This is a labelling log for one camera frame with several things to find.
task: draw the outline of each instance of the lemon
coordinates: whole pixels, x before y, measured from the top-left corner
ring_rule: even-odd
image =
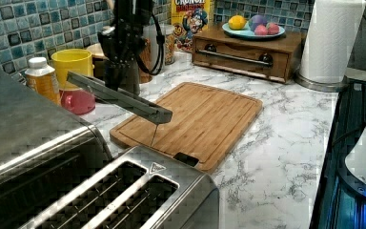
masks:
[[[228,21],[231,30],[238,31],[245,27],[246,19],[241,15],[235,15]]]

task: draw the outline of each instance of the cereal box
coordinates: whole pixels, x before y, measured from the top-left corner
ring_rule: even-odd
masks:
[[[214,0],[172,0],[175,49],[192,52],[193,35],[206,30],[214,20]]]

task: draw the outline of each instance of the blue plate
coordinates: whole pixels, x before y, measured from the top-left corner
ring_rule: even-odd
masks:
[[[222,30],[227,32],[229,35],[238,36],[238,37],[242,37],[242,38],[246,38],[246,39],[252,39],[252,40],[269,39],[269,38],[278,37],[285,32],[284,28],[282,28],[280,26],[279,26],[279,28],[280,28],[280,31],[278,32],[278,34],[262,36],[262,35],[254,35],[254,32],[251,31],[251,28],[249,28],[248,22],[246,22],[245,27],[240,31],[231,30],[228,23],[225,23],[224,25],[222,25]]]

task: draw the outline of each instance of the toaster slot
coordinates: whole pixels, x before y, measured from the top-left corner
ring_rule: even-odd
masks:
[[[82,156],[61,156],[4,183],[0,186],[0,228],[21,226],[69,192],[86,173]]]
[[[163,177],[154,176],[105,219],[98,228],[140,228],[176,189],[176,184]]]
[[[123,163],[38,228],[81,228],[145,173],[141,167]]]

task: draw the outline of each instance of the marble countertop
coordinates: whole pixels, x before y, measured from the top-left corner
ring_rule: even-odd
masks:
[[[140,96],[155,101],[182,82],[263,102],[259,117],[211,174],[220,190],[220,228],[308,228],[337,94],[197,67],[189,54],[177,52],[165,72],[141,85]],[[109,130],[131,115],[96,104],[82,117],[100,130],[116,156],[123,149],[110,141]]]

